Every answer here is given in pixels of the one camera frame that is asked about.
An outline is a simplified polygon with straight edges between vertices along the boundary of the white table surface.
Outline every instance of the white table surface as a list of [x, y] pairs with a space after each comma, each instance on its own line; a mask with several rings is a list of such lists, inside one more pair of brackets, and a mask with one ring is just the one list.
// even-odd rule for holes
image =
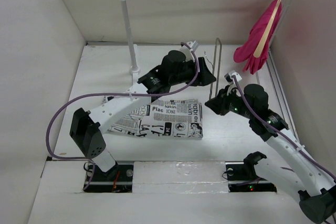
[[[223, 46], [219, 86], [226, 85], [224, 74], [235, 69], [244, 78], [242, 87], [260, 83], [269, 94], [270, 107], [280, 111], [267, 67], [254, 76], [242, 73], [244, 65], [232, 59], [236, 47]], [[169, 50], [178, 48], [140, 46], [142, 73], [160, 64]], [[198, 56], [203, 56], [204, 50], [212, 59], [214, 46], [200, 46]], [[129, 66], [126, 46], [86, 46], [70, 98], [85, 93], [126, 90], [131, 85]], [[204, 103], [208, 94], [209, 87], [191, 87], [167, 99], [198, 98]], [[81, 106], [88, 110], [100, 103], [101, 98], [88, 98], [68, 108], [56, 154], [82, 155], [69, 136], [72, 114]], [[241, 161], [247, 154], [261, 151], [286, 166], [282, 158], [252, 132], [247, 119], [233, 113], [217, 116], [204, 106], [203, 128], [201, 140], [105, 135], [107, 148], [118, 161], [198, 161], [136, 162], [131, 194], [84, 193], [83, 162], [47, 162], [29, 224], [310, 223], [299, 206], [281, 191], [277, 194], [228, 193], [227, 182], [220, 176], [225, 169], [223, 161]]]
[[83, 162], [47, 162], [28, 224], [311, 223], [282, 192], [92, 194], [83, 179]]
[[[258, 75], [242, 72], [244, 64], [233, 61], [236, 45], [224, 45], [220, 66], [219, 88], [227, 82], [224, 75], [235, 69], [243, 80], [241, 86], [248, 83], [260, 83], [269, 94], [270, 107], [280, 111], [279, 103], [271, 84], [267, 66]], [[179, 46], [139, 46], [139, 65], [142, 74], [159, 65], [162, 58]], [[204, 51], [212, 61], [214, 46], [199, 46], [197, 56], [204, 56]], [[131, 86], [129, 74], [130, 57], [127, 46], [85, 46], [78, 67], [70, 99], [86, 93], [124, 92]], [[203, 104], [208, 100], [209, 86], [190, 87], [185, 91], [164, 97], [163, 99], [199, 99]], [[95, 108], [101, 104], [101, 97], [85, 98], [68, 107], [60, 129], [55, 153], [64, 157], [82, 156], [81, 151], [69, 136], [72, 115], [75, 110]], [[219, 116], [203, 106], [204, 137], [201, 140], [190, 140], [169, 137], [137, 138], [129, 135], [105, 134], [107, 148], [118, 161], [196, 161], [196, 160], [240, 160], [254, 151], [262, 151], [267, 156], [279, 159], [249, 128], [248, 120], [229, 113]]]

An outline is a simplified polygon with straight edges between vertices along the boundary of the cable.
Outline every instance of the cable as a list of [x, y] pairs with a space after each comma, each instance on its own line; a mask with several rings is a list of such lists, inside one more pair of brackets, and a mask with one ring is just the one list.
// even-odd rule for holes
[[228, 179], [226, 178], [226, 177], [224, 177], [224, 174], [226, 174], [227, 172], [223, 172], [223, 174], [222, 174], [222, 178], [223, 179], [226, 179], [227, 181], [228, 181]]
[[[245, 103], [246, 107], [248, 108], [248, 110], [251, 112], [251, 114], [258, 119], [265, 127], [268, 127], [270, 129], [272, 129], [273, 131], [275, 131], [276, 133], [278, 133], [279, 135], [281, 135], [283, 138], [285, 138], [295, 149], [298, 148], [298, 146], [296, 145], [296, 143], [294, 143], [288, 136], [286, 136], [285, 134], [283, 134], [283, 132], [279, 131], [278, 129], [274, 128], [272, 125], [270, 125], [269, 123], [267, 123], [266, 121], [264, 121], [260, 116], [258, 116], [258, 114], [251, 108], [250, 104], [247, 102], [244, 93], [242, 91], [242, 89], [240, 88], [237, 78], [236, 76], [232, 76], [235, 84], [237, 86], [237, 89], [240, 93], [240, 96], [243, 100], [243, 102]], [[314, 166], [320, 168], [322, 171], [324, 171], [325, 173], [327, 173], [330, 177], [333, 178], [333, 180], [336, 182], [336, 176], [333, 175], [330, 171], [328, 171], [326, 168], [324, 168], [322, 165], [318, 164], [315, 160], [313, 160], [312, 158], [310, 158], [306, 153], [304, 153], [302, 150], [299, 150], [299, 153], [305, 158], [307, 159], [311, 164], [313, 164]]]
[[119, 178], [119, 175], [120, 175], [120, 171], [118, 171], [118, 173], [117, 173], [117, 176], [116, 176], [116, 179], [113, 181], [113, 187], [112, 187], [112, 191], [114, 191], [114, 189], [116, 189], [116, 182], [117, 182], [117, 180], [118, 180], [118, 178]]
[[[188, 88], [190, 85], [192, 85], [194, 83], [194, 81], [196, 80], [197, 76], [198, 76], [198, 71], [200, 69], [200, 64], [198, 63], [198, 58], [197, 58], [195, 52], [191, 49], [191, 47], [187, 43], [181, 42], [181, 46], [185, 46], [186, 48], [188, 48], [191, 51], [191, 54], [192, 54], [192, 56], [193, 56], [193, 58], [195, 60], [195, 63], [196, 63], [195, 76], [194, 76], [194, 78], [187, 85], [185, 85], [184, 87], [182, 87], [182, 88], [180, 88], [178, 90], [175, 90], [175, 91], [172, 91], [172, 92], [169, 92], [169, 93], [163, 93], [163, 94], [138, 94], [138, 93], [132, 93], [131, 95], [134, 96], [134, 97], [157, 97], [157, 96], [164, 97], [164, 96], [167, 96], [167, 95], [172, 95], [172, 94], [179, 93], [179, 92], [185, 90], [186, 88]], [[56, 120], [56, 118], [70, 104], [72, 104], [72, 103], [74, 103], [74, 102], [76, 102], [76, 101], [78, 101], [80, 99], [86, 98], [86, 97], [100, 97], [100, 96], [104, 96], [104, 95], [106, 95], [106, 96], [128, 97], [130, 94], [129, 93], [92, 93], [92, 94], [80, 95], [79, 97], [76, 97], [76, 98], [68, 101], [62, 107], [60, 107], [59, 110], [51, 118], [51, 120], [50, 120], [50, 122], [48, 124], [48, 127], [47, 127], [46, 146], [47, 146], [47, 151], [48, 151], [48, 153], [49, 153], [49, 155], [51, 157], [59, 159], [59, 160], [62, 160], [62, 161], [88, 161], [88, 162], [90, 162], [93, 165], [91, 176], [90, 176], [90, 178], [88, 180], [87, 185], [83, 188], [83, 190], [87, 189], [89, 187], [91, 181], [92, 181], [93, 174], [94, 174], [95, 167], [96, 167], [95, 162], [92, 161], [92, 160], [90, 160], [90, 159], [87, 159], [86, 157], [61, 157], [59, 155], [56, 155], [52, 151], [51, 146], [50, 146], [50, 131], [51, 131], [51, 127], [52, 127], [54, 121]]]
[[214, 65], [212, 64], [212, 62], [209, 60], [208, 56], [206, 55], [206, 51], [204, 51], [204, 57], [210, 63], [212, 69], [214, 69]]
[[83, 165], [83, 169], [86, 171], [86, 172], [88, 172], [88, 173], [90, 173], [90, 172], [92, 172], [92, 170], [89, 170], [88, 168], [86, 168], [86, 164], [89, 164], [90, 162], [85, 162], [84, 163], [84, 165]]
[[281, 169], [284, 169], [284, 170], [290, 170], [291, 172], [294, 172], [294, 170], [293, 169], [291, 169], [291, 168], [287, 168], [287, 167], [280, 167]]
[[259, 182], [260, 180], [261, 180], [261, 178], [257, 177], [257, 178], [254, 179], [254, 180], [251, 180], [251, 181], [247, 181], [247, 182], [243, 182], [243, 183], [237, 184], [237, 186], [248, 185], [248, 184], [251, 184], [251, 183], [254, 183], [254, 182]]

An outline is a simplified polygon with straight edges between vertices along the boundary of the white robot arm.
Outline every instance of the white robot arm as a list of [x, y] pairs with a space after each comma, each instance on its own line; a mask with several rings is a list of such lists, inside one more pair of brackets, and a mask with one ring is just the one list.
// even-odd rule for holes
[[[166, 95], [171, 86], [189, 83], [194, 79], [196, 62], [193, 61], [191, 50], [195, 51], [198, 44], [194, 41], [188, 42], [187, 45], [188, 47], [182, 46], [179, 51], [170, 51], [160, 65], [142, 76], [127, 90], [129, 96], [114, 97], [89, 111], [83, 108], [75, 111], [70, 136], [84, 156], [92, 160], [106, 178], [113, 178], [116, 175], [118, 163], [106, 149], [103, 134], [123, 116]], [[204, 57], [198, 58], [198, 65], [197, 77], [191, 86], [206, 86], [216, 81], [208, 70]]]
[[240, 75], [231, 71], [225, 78], [229, 85], [205, 105], [219, 115], [232, 111], [248, 118], [251, 129], [291, 167], [283, 169], [263, 153], [255, 152], [244, 159], [247, 173], [277, 185], [300, 205], [304, 214], [314, 223], [325, 221], [336, 212], [334, 178], [325, 169], [316, 166], [314, 159], [296, 140], [285, 121], [268, 109], [268, 94], [262, 86], [249, 84], [244, 92], [239, 90], [243, 95], [239, 97], [236, 94], [236, 83], [241, 80]]

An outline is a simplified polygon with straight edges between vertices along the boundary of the screw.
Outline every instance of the screw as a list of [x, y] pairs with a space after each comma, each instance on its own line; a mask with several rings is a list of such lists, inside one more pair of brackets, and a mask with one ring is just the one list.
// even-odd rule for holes
[[229, 168], [228, 170], [226, 170], [226, 174], [228, 176], [233, 176], [234, 172], [233, 172], [233, 169], [232, 168]]
[[133, 176], [133, 170], [129, 169], [126, 171], [126, 176], [132, 177]]

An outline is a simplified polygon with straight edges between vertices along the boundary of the pink cloth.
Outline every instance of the pink cloth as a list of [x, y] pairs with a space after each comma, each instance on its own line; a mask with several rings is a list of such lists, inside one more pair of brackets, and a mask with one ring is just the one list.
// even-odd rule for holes
[[278, 0], [274, 0], [266, 9], [264, 14], [259, 18], [259, 20], [254, 24], [252, 27], [252, 30], [250, 31], [250, 35], [245, 42], [245, 44], [241, 47], [238, 47], [233, 55], [233, 59], [235, 62], [243, 62], [245, 60], [248, 60], [246, 65], [244, 66], [243, 71], [246, 71], [247, 69], [250, 69], [250, 73], [254, 74], [257, 72], [264, 63], [267, 60], [268, 57], [268, 45], [269, 40], [271, 39], [272, 34], [274, 33], [275, 28], [277, 27], [277, 24], [280, 19], [280, 13], [281, 13], [281, 3], [279, 5], [278, 11], [275, 15], [275, 19], [273, 21], [270, 33], [268, 35], [268, 38], [265, 43], [265, 47], [263, 51], [261, 52], [261, 56], [259, 58], [255, 58], [253, 56], [254, 51], [256, 50], [261, 37], [263, 36], [263, 33], [266, 29], [266, 26], [269, 22], [269, 19], [272, 16], [272, 12], [277, 4]]

